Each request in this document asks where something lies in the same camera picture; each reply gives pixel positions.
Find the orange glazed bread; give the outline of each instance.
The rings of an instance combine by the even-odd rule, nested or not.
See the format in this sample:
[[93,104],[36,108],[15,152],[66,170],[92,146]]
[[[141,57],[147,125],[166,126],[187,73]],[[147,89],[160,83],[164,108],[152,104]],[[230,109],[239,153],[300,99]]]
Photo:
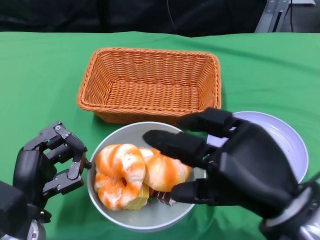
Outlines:
[[140,193],[146,174],[140,150],[132,144],[115,144],[102,149],[95,159],[94,189],[110,210],[119,210]]
[[143,182],[159,192],[171,192],[174,185],[184,183],[191,167],[178,159],[160,154],[156,149],[140,148],[145,162]]

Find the green table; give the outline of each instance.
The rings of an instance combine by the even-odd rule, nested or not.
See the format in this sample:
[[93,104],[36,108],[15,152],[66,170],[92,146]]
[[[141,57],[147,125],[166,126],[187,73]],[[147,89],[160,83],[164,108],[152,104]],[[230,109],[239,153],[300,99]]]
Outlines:
[[[274,115],[296,129],[309,152],[310,178],[320,169],[320,34],[239,34],[187,38],[138,32],[0,33],[0,180],[12,183],[19,149],[62,121],[87,146],[88,157],[111,132],[79,109],[76,96],[91,54],[102,47],[211,52],[220,60],[223,108]],[[58,171],[69,164],[58,165]],[[240,207],[195,206],[177,225],[136,233],[106,220],[84,186],[50,199],[48,239],[258,240],[258,216]]]

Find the wicker basket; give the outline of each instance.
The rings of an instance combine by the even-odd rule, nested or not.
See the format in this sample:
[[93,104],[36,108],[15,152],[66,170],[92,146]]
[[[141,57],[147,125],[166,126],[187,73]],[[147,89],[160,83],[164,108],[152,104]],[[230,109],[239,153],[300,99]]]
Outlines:
[[206,52],[102,48],[76,101],[108,123],[176,125],[183,115],[221,108],[219,61]]

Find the white bowl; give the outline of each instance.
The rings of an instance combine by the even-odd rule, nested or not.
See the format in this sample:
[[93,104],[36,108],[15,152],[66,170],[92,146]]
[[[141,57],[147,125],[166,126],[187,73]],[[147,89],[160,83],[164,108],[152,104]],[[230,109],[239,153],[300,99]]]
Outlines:
[[[99,200],[94,190],[94,179],[96,175],[96,156],[104,147],[112,144],[134,144],[137,147],[150,148],[142,138],[143,134],[149,130],[165,130],[171,133],[181,132],[180,129],[161,122],[146,121],[124,126],[107,136],[96,148],[90,159],[92,168],[87,174],[89,195],[99,212],[123,228],[144,233],[160,231],[173,226],[190,212],[194,204],[177,202],[173,206],[168,206],[161,202],[154,201],[149,206],[142,207],[141,210],[123,209],[112,211],[107,209]],[[205,177],[206,172],[203,169],[194,168],[188,181]]]

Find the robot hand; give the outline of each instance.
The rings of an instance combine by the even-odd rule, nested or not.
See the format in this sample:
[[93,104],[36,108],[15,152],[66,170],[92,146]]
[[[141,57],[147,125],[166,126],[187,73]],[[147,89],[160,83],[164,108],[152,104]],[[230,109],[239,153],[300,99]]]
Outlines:
[[185,132],[150,130],[144,134],[143,139],[162,154],[206,170],[207,178],[174,186],[171,197],[175,201],[241,206],[264,219],[260,230],[268,239],[300,239],[300,226],[317,215],[320,191],[315,180],[319,176],[299,185],[272,137],[261,126],[230,112],[208,108],[187,115],[178,124],[228,140],[215,147]]
[[[64,195],[84,185],[81,174],[84,168],[91,168],[86,152],[86,146],[60,121],[29,141],[18,153],[13,187],[0,182],[0,235],[43,238],[45,232],[43,229],[39,237],[40,229],[51,218],[44,209],[46,203],[59,193]],[[55,164],[70,159],[69,169],[57,173]]]

